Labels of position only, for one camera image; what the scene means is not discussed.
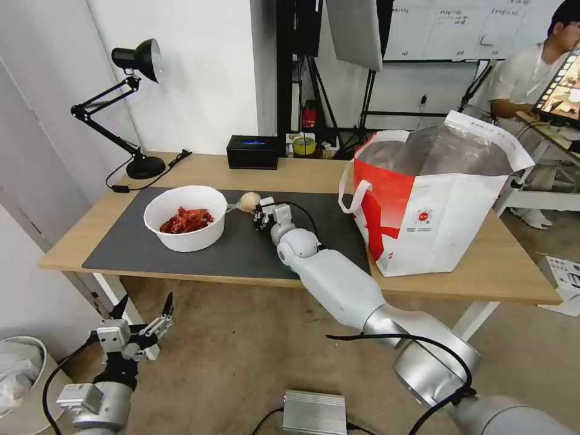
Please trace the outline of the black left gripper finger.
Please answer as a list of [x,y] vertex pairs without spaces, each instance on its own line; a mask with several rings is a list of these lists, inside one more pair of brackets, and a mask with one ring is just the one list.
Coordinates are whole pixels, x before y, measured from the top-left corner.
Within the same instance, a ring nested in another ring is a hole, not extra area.
[[123,318],[129,296],[126,294],[109,313],[109,318],[103,320],[100,326],[100,333],[120,333],[129,334],[130,328],[128,322]]
[[128,341],[128,358],[141,360],[146,351],[156,346],[159,340],[173,326],[173,292],[169,292],[161,314],[149,324],[131,333]]

